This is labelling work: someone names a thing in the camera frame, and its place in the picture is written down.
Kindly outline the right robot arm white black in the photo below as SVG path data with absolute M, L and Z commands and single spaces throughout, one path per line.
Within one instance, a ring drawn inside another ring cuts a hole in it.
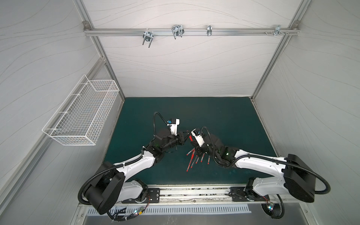
M 189 138 L 194 154 L 199 158 L 208 155 L 222 168 L 249 169 L 269 175 L 268 178 L 249 178 L 243 194 L 250 201 L 267 195 L 291 195 L 312 203 L 315 195 L 325 195 L 331 190 L 329 182 L 296 155 L 270 157 L 253 154 L 225 146 L 215 135 L 197 130 L 192 131 Z

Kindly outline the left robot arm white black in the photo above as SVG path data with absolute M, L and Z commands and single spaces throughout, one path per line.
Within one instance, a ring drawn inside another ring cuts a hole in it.
M 91 205 L 100 215 L 110 211 L 117 203 L 127 199 L 143 199 L 147 185 L 143 182 L 127 182 L 139 172 L 156 165 L 168 149 L 184 145 L 191 136 L 189 131 L 172 134 L 164 130 L 155 135 L 150 143 L 142 148 L 139 155 L 121 163 L 103 163 L 79 189 L 77 198 L 83 205 Z

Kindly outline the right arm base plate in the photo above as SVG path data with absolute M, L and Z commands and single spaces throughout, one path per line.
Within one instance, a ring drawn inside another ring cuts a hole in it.
M 249 187 L 230 187 L 228 196 L 233 202 L 265 202 L 265 199 Z

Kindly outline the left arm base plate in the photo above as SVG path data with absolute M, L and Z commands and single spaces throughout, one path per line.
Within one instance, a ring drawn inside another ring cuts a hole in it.
M 140 203 L 159 203 L 160 201 L 160 188 L 149 188 L 146 193 L 141 193 L 137 199 L 127 199 L 121 201 L 122 204 L 140 204 Z

